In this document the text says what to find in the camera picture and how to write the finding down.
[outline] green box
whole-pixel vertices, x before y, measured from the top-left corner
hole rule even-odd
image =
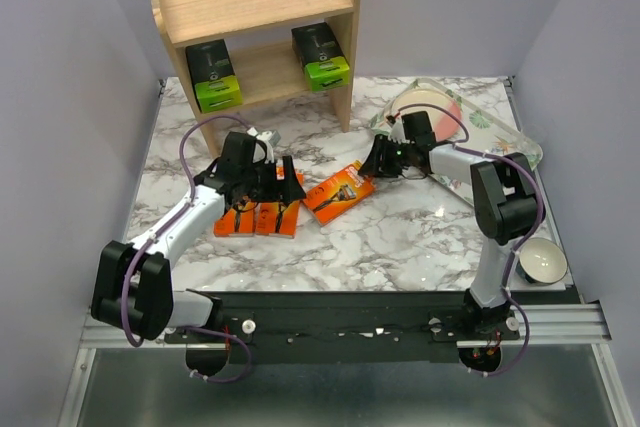
[[[312,92],[349,84],[349,64],[326,22],[291,29],[291,35]]]
[[[224,40],[186,49],[193,91],[203,114],[242,104],[242,93]]]

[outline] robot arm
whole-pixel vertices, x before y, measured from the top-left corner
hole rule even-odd
[[[466,303],[476,326],[499,322],[509,308],[503,291],[507,257],[516,239],[536,222],[535,191],[522,174],[531,174],[527,158],[514,153],[505,156],[508,161],[489,161],[451,143],[437,142],[426,112],[407,114],[394,122],[390,137],[375,137],[359,174],[393,178],[416,167],[425,175],[445,175],[472,186],[476,221],[485,239]],[[513,192],[505,194],[505,188]]]
[[[194,190],[132,242],[112,241],[103,249],[91,302],[92,317],[122,328],[125,272],[152,239],[136,266],[138,280],[129,288],[131,331],[150,340],[167,327],[215,324],[216,299],[192,291],[173,291],[171,269],[198,236],[229,209],[247,200],[289,205],[305,198],[290,156],[283,158],[283,170],[284,179],[278,180],[271,145],[260,136],[229,133],[220,158],[193,179]],[[181,211],[182,215],[165,228]]]

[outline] white wall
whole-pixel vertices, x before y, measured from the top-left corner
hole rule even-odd
[[[640,0],[561,0],[515,84],[576,283],[640,420]]]
[[[0,424],[55,425],[158,83],[116,0],[0,5]]]
[[[557,1],[362,0],[357,73],[513,74]],[[149,0],[118,2],[156,74],[174,75]]]

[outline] orange package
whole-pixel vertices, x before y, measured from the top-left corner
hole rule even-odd
[[[213,235],[216,237],[248,237],[253,235],[257,205],[255,202],[247,202],[244,207],[238,207],[238,210],[230,209],[213,224]]]
[[[283,169],[278,166],[276,170],[278,179],[283,177]],[[296,173],[300,185],[304,182],[304,176]],[[300,201],[296,200],[288,206],[281,202],[267,202],[260,204],[260,213],[256,223],[256,234],[275,235],[293,238],[296,235],[298,212]]]
[[[307,192],[304,205],[322,225],[349,210],[375,190],[371,179],[358,175],[361,165],[355,161]]]

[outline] shelf leg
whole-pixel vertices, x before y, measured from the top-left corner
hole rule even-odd
[[[194,109],[193,105],[191,105],[191,110],[196,118],[196,122],[200,122],[204,119],[197,107]],[[202,137],[204,137],[204,141],[207,144],[207,149],[209,149],[212,159],[220,156],[220,149],[218,148],[218,141],[216,140],[216,128],[214,125],[216,122],[216,120],[212,120],[200,127],[200,133],[202,134]]]
[[[353,93],[353,85],[345,85],[329,91],[329,99],[333,105],[333,110],[340,122],[340,128],[343,132],[349,132],[349,121],[351,120],[351,95]]]

